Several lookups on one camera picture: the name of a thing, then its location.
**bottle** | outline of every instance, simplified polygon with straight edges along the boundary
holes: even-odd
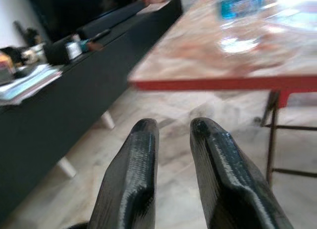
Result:
[[[222,31],[220,46],[224,52],[247,52],[260,43],[262,3],[263,0],[218,1],[216,9]]]

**marble floor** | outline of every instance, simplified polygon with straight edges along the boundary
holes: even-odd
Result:
[[[113,130],[96,122],[67,155],[78,174],[69,179],[55,167],[12,213],[1,229],[64,229],[89,219],[102,177],[132,126],[154,118],[160,127],[156,229],[206,229],[189,123],[210,117],[231,132],[262,172],[268,129],[253,124],[267,92],[138,92],[128,90],[110,108]],[[280,111],[279,122],[317,126],[317,97],[298,95]],[[280,130],[275,165],[317,171],[316,132]],[[297,229],[317,228],[317,180],[275,173],[273,192]]]

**television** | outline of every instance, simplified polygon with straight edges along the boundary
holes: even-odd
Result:
[[[51,41],[136,0],[30,0]]]

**marble tabletop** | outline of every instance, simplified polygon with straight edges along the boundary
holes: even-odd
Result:
[[[134,68],[129,83],[142,90],[317,89],[315,34],[259,19],[254,32],[261,43],[229,54],[219,45],[215,1],[198,0]]]

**white cabinet leg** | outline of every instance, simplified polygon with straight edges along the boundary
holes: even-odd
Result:
[[[102,116],[101,119],[104,123],[104,125],[109,128],[109,129],[113,129],[115,127],[114,121],[109,113],[109,111],[106,111]]]
[[[71,163],[67,160],[66,157],[63,157],[63,158],[60,159],[60,161],[58,162],[58,166],[70,178],[73,178],[77,174],[75,168],[71,165]]]

